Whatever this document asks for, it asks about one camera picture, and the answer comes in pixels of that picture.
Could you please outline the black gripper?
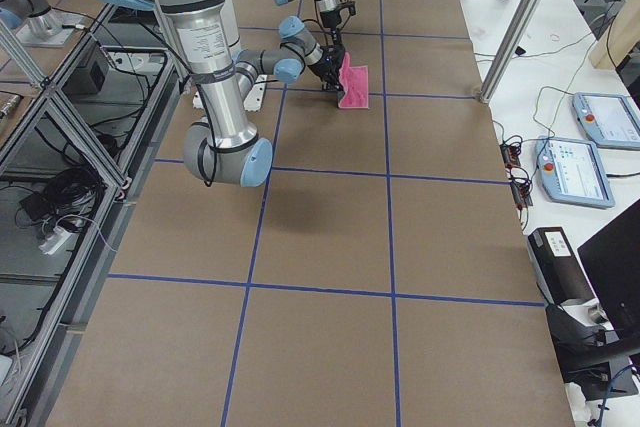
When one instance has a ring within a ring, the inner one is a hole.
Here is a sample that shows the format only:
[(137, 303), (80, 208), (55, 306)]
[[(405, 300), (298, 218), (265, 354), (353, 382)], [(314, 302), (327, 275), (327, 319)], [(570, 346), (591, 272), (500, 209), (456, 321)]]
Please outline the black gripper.
[(326, 92), (344, 92), (344, 86), (340, 82), (340, 70), (345, 53), (342, 45), (322, 46), (320, 59), (312, 65), (312, 72), (321, 80)]
[(320, 12), (320, 20), (325, 29), (328, 29), (334, 46), (342, 46), (341, 23), (342, 17), (339, 9)]

